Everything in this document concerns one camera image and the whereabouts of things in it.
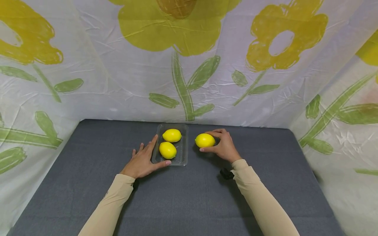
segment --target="painted yellow flower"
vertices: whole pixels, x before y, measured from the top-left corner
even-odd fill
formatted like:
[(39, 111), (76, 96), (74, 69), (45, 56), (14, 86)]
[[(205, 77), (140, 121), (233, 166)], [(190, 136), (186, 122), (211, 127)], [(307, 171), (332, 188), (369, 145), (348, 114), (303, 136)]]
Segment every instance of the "painted yellow flower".
[(109, 0), (123, 5), (118, 14), (132, 45), (163, 51), (174, 47), (183, 56), (199, 55), (216, 43), (221, 19), (241, 0)]
[[(256, 39), (250, 44), (246, 57), (252, 71), (287, 69), (299, 61), (299, 55), (315, 46), (323, 37), (328, 23), (325, 14), (316, 12), (323, 0), (292, 0), (288, 5), (268, 5), (254, 18), (251, 34)], [(291, 44), (280, 54), (271, 55), (269, 47), (274, 38), (291, 31)]]
[(50, 45), (55, 36), (50, 23), (20, 0), (0, 1), (0, 21), (17, 34), (20, 46), (0, 39), (0, 55), (29, 64), (57, 64), (63, 61), (63, 53)]
[(378, 30), (357, 51), (356, 55), (371, 66), (378, 66)]

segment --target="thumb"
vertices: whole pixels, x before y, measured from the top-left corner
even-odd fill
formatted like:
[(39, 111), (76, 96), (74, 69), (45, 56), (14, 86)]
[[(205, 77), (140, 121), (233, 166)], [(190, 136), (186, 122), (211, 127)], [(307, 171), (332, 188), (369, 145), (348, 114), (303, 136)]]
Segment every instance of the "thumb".
[(159, 163), (156, 163), (152, 166), (152, 169), (155, 171), (155, 170), (158, 170), (160, 168), (164, 168), (164, 167), (167, 167), (171, 164), (172, 162), (170, 160), (165, 160), (165, 161), (162, 161), (162, 162), (159, 162)]
[(200, 148), (200, 151), (203, 153), (214, 153), (215, 147)]

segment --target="person's left hand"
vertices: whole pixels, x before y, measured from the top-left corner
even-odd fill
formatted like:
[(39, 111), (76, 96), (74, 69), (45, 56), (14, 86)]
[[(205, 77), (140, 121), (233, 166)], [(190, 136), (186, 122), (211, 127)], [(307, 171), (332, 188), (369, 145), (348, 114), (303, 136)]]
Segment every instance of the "person's left hand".
[(137, 179), (149, 175), (157, 169), (169, 166), (171, 164), (170, 160), (165, 160), (156, 164), (151, 162), (152, 150), (157, 139), (158, 135), (156, 134), (146, 147), (143, 143), (141, 143), (138, 153), (136, 153), (136, 150), (133, 149), (133, 156), (131, 157), (131, 160), (123, 168), (120, 174)]

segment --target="small black clip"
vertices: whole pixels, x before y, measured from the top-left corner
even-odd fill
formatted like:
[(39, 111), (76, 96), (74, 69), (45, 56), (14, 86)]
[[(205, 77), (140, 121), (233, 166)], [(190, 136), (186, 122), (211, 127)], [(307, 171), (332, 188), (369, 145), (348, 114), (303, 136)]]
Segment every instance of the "small black clip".
[(221, 169), (219, 173), (225, 180), (234, 178), (234, 174), (226, 168)]

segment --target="gray tablecloth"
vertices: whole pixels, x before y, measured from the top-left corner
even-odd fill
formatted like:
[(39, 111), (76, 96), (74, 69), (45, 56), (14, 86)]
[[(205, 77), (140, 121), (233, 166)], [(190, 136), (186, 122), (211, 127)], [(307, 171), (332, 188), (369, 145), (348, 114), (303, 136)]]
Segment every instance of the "gray tablecloth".
[[(84, 120), (43, 180), (9, 236), (75, 236), (133, 148), (147, 143), (158, 123)], [(140, 180), (121, 213), (115, 235), (262, 235), (233, 180), (231, 166), (198, 152), (196, 135), (219, 128), (189, 125), (185, 167), (168, 167)], [(226, 127), (302, 236), (344, 235), (290, 130)]]

